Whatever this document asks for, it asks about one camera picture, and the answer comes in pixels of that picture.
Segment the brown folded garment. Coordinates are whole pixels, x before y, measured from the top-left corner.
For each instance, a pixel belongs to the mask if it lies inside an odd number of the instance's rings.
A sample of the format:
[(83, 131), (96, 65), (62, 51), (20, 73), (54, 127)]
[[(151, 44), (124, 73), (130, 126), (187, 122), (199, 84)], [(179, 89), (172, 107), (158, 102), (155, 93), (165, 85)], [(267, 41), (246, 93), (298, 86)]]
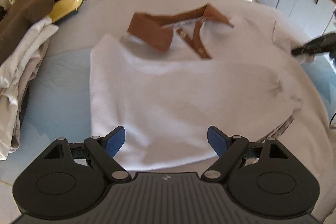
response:
[(1, 64), (14, 52), (27, 30), (47, 16), (54, 0), (17, 0), (1, 19)]

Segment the cream folded clothes stack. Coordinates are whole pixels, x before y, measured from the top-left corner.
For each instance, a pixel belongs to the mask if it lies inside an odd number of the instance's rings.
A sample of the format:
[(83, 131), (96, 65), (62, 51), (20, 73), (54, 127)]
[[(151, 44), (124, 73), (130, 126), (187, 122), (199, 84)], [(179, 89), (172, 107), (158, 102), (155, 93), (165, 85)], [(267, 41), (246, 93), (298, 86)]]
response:
[(58, 29), (49, 16), (44, 17), (28, 29), (1, 65), (1, 160), (20, 146), (19, 113), (23, 98), (45, 57), (49, 38)]

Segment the white sweatshirt brown collar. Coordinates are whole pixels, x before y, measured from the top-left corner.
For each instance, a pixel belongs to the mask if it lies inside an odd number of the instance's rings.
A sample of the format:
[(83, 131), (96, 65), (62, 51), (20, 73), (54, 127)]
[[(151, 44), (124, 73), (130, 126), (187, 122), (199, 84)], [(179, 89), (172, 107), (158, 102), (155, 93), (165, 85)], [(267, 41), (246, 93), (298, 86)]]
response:
[(286, 80), (289, 56), (273, 41), (275, 27), (213, 6), (191, 19), (135, 14), (126, 35), (105, 34), (91, 51), (93, 134), (124, 127), (116, 160), (132, 171), (214, 157), (211, 125), (265, 137), (303, 105)]

